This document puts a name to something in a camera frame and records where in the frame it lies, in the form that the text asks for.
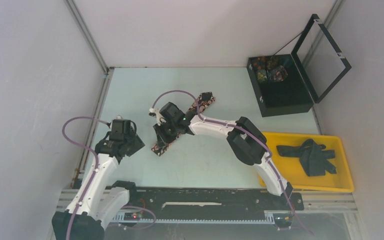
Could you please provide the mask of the floral rose pattern tie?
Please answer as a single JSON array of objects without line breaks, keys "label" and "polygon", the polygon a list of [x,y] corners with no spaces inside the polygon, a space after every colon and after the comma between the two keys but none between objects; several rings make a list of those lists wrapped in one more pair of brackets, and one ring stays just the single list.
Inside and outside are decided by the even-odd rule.
[{"label": "floral rose pattern tie", "polygon": [[200,93],[186,112],[172,102],[168,102],[162,109],[151,107],[149,115],[157,119],[153,126],[156,143],[151,147],[151,151],[159,157],[162,156],[180,136],[191,133],[187,129],[187,122],[197,115],[197,110],[202,113],[214,102],[213,93],[208,91]]}]

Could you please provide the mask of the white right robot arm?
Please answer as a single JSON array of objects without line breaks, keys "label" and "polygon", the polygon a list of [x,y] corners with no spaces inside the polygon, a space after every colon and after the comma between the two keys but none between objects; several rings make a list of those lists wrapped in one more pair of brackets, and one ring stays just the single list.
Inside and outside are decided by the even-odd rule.
[{"label": "white right robot arm", "polygon": [[267,138],[248,118],[232,121],[207,117],[196,111],[184,113],[172,102],[162,109],[150,108],[149,115],[156,118],[153,126],[157,139],[153,147],[155,153],[166,151],[181,135],[226,140],[241,163],[255,168],[271,194],[271,204],[277,209],[290,204],[293,187],[275,166]]}]

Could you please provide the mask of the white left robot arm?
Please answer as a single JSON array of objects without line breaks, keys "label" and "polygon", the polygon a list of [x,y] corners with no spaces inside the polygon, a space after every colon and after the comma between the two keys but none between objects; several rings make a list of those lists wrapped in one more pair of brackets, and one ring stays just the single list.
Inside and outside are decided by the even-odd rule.
[{"label": "white left robot arm", "polygon": [[111,219],[124,206],[133,208],[138,202],[135,183],[115,185],[102,199],[107,181],[124,157],[130,157],[145,146],[137,134],[136,124],[117,116],[95,148],[88,147],[94,162],[85,175],[75,197],[63,211],[55,212],[51,224],[57,240],[102,240]]}]

